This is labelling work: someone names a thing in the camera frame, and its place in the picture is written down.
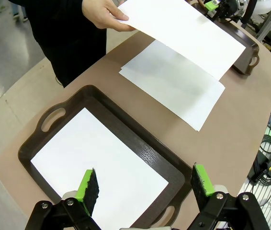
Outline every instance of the black sleeve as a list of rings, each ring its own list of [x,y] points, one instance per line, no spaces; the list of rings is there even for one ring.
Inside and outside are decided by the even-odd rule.
[[[9,0],[40,14],[42,17],[63,18],[82,15],[82,0]]]

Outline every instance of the finger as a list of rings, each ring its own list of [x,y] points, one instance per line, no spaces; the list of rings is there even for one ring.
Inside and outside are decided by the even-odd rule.
[[[108,25],[107,25],[108,28],[112,28],[112,29],[119,31],[119,32],[126,32],[126,31],[135,30],[135,28],[133,28],[127,24],[120,23],[118,20],[116,20],[115,18],[113,18],[111,16],[109,17],[107,22],[108,22]]]
[[[118,6],[122,5],[124,2],[125,2],[125,1],[122,0],[122,1],[118,4]]]
[[[108,11],[117,19],[127,21],[129,18],[111,1],[107,6]]]

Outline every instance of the sheet of paper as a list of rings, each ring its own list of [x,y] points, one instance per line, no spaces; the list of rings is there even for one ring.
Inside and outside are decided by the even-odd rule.
[[[120,71],[199,131],[224,91],[222,83],[159,41],[154,41]]]
[[[184,0],[128,0],[126,23],[159,40],[218,81],[245,47]]]
[[[92,217],[104,230],[130,227],[168,184],[87,109],[32,163],[61,197],[77,190],[85,171],[94,168],[100,192]]]

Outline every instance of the floor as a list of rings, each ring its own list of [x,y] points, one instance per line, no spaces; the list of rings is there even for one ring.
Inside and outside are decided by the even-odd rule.
[[[63,88],[34,41],[30,24],[13,22],[6,0],[0,0],[0,10],[1,154],[22,127]],[[134,33],[108,30],[107,51]],[[27,220],[0,182],[0,230],[23,230]]]

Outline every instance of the person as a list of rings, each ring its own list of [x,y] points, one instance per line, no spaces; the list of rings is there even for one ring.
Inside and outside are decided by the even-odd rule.
[[[11,8],[12,8],[13,19],[14,19],[15,21],[18,21],[19,18],[20,18],[18,7],[19,7],[19,6],[18,6],[17,4],[11,2]],[[21,9],[22,9],[22,12],[23,12],[23,23],[24,23],[25,21],[28,20],[28,18],[27,18],[27,14],[26,14],[25,8],[24,8],[23,6],[21,6]]]
[[[10,0],[24,6],[34,38],[66,87],[106,54],[106,29],[132,31],[112,0]]]

